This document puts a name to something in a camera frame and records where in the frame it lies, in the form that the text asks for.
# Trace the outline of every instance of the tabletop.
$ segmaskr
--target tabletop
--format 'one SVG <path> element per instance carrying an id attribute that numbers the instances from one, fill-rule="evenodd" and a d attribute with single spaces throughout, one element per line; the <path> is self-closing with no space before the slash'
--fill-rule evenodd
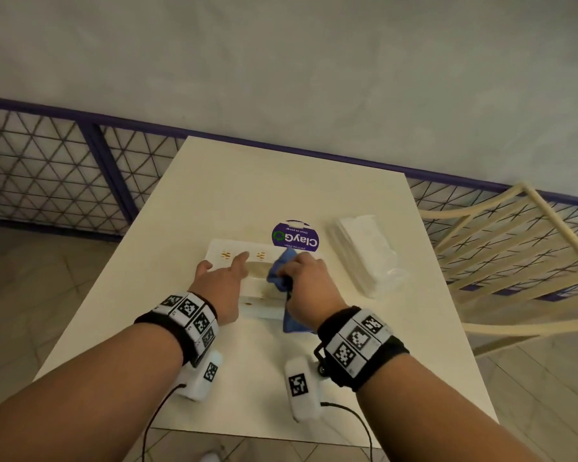
<path id="1" fill-rule="evenodd" d="M 377 217 L 409 272 L 385 301 L 356 290 L 326 234 L 337 217 L 362 214 Z M 185 291 L 213 238 L 272 244 L 274 228 L 285 220 L 316 231 L 317 253 L 347 303 L 373 310 L 414 357 L 496 420 L 403 174 L 194 137 L 186 139 L 37 378 L 129 326 L 167 295 Z M 317 344 L 313 334 L 282 333 L 280 321 L 240 317 L 213 344 L 224 361 L 208 398 L 171 397 L 153 426 L 368 446 L 348 412 L 328 408 L 321 420 L 293 421 L 284 364 L 312 355 Z M 326 380 L 322 394 L 362 414 L 350 389 Z"/>

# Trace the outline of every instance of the person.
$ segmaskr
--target person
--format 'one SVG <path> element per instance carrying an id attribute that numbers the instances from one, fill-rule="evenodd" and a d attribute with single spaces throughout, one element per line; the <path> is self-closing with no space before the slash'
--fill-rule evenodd
<path id="1" fill-rule="evenodd" d="M 190 292 L 214 305 L 219 326 L 238 318 L 248 253 L 231 267 L 197 265 Z M 347 304 L 322 260 L 299 254 L 287 308 L 317 331 Z M 176 379 L 185 357 L 173 334 L 140 322 L 55 368 L 0 405 L 0 461 L 121 461 Z M 390 460 L 539 459 L 408 353 L 364 382 L 357 401 Z"/>

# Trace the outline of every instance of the gray wall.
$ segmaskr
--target gray wall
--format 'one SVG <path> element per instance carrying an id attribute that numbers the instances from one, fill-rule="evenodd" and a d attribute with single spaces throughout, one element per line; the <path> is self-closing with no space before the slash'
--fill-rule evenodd
<path id="1" fill-rule="evenodd" d="M 578 0 L 0 0 L 0 97 L 578 195 Z"/>

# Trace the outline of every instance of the microfiber cloth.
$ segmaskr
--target microfiber cloth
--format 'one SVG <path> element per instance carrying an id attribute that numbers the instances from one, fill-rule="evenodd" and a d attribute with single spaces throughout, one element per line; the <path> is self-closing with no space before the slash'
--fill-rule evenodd
<path id="1" fill-rule="evenodd" d="M 288 275 L 283 277 L 279 277 L 276 272 L 283 264 L 291 261 L 294 257 L 296 257 L 298 253 L 293 248 L 287 248 L 280 255 L 280 257 L 272 264 L 272 268 L 270 272 L 267 273 L 267 281 L 274 284 L 278 290 L 281 292 L 286 292 L 287 294 L 287 302 L 291 299 L 291 294 L 293 291 L 293 279 Z M 309 328 L 304 325 L 298 323 L 293 317 L 289 314 L 286 308 L 285 302 L 285 316 L 283 317 L 283 332 L 310 332 L 313 333 Z"/>

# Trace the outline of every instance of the wristband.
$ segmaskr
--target wristband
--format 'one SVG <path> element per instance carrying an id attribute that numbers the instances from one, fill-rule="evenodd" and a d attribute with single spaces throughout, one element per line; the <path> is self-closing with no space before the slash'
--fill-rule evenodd
<path id="1" fill-rule="evenodd" d="M 381 318 L 357 306 L 334 313 L 319 327 L 317 334 L 322 343 L 315 354 L 330 379 L 354 392 L 392 358 L 408 354 Z"/>
<path id="2" fill-rule="evenodd" d="M 218 333 L 216 310 L 210 302 L 192 292 L 170 295 L 139 318 L 137 323 L 151 323 L 168 330 L 180 344 L 182 364 L 194 368 L 201 362 Z"/>

